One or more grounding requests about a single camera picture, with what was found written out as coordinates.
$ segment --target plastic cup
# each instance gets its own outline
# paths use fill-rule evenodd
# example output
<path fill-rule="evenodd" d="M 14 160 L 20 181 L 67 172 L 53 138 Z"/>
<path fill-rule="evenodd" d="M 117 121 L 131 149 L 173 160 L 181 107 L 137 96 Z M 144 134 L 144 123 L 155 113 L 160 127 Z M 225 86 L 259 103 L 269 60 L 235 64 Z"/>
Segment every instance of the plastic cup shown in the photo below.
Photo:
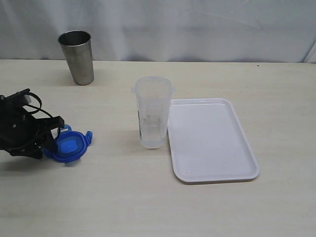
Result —
<path fill-rule="evenodd" d="M 156 76 L 140 78 L 132 89 L 137 98 L 141 144 L 147 149 L 165 144 L 173 91 L 168 79 Z"/>

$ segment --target white plastic tray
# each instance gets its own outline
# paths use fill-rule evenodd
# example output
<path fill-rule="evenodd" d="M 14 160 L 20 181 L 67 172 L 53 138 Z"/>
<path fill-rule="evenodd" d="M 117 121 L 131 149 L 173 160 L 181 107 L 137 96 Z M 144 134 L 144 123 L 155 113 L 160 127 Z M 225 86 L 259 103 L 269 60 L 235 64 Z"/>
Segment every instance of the white plastic tray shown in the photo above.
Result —
<path fill-rule="evenodd" d="M 172 165 L 183 182 L 252 180 L 260 169 L 232 104 L 221 98 L 172 100 Z"/>

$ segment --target white backdrop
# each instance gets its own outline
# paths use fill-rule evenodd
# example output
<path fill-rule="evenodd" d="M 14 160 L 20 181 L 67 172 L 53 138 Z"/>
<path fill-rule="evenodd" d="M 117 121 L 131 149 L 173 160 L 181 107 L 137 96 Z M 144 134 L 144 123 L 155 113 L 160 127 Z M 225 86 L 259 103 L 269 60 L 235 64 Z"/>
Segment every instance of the white backdrop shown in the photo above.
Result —
<path fill-rule="evenodd" d="M 0 0 L 0 58 L 63 59 L 91 33 L 95 60 L 316 62 L 316 0 Z"/>

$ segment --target blue lid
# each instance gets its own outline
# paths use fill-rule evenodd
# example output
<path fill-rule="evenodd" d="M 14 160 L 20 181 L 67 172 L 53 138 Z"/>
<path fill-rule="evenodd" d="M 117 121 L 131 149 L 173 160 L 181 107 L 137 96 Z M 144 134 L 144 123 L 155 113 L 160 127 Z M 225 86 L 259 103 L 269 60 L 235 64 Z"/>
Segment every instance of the blue lid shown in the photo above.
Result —
<path fill-rule="evenodd" d="M 69 125 L 61 130 L 58 138 L 57 145 L 58 151 L 52 153 L 47 149 L 43 150 L 43 153 L 58 162 L 69 163 L 80 159 L 81 156 L 86 152 L 88 146 L 92 142 L 93 133 L 87 131 L 84 136 L 81 132 L 72 131 Z"/>

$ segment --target table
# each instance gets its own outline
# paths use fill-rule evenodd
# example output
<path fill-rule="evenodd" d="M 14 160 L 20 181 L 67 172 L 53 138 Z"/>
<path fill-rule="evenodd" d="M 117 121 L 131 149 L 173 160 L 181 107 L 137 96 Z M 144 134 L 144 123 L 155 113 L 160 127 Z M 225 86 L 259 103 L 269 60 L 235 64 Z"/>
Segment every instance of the table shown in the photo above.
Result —
<path fill-rule="evenodd" d="M 30 88 L 43 109 L 94 132 L 81 162 L 0 152 L 1 237 L 268 237 L 316 234 L 316 65 L 94 62 L 73 83 L 65 61 L 0 60 L 0 94 Z M 230 100 L 261 166 L 252 182 L 184 185 L 169 147 L 139 144 L 142 76 L 169 78 L 173 98 Z"/>

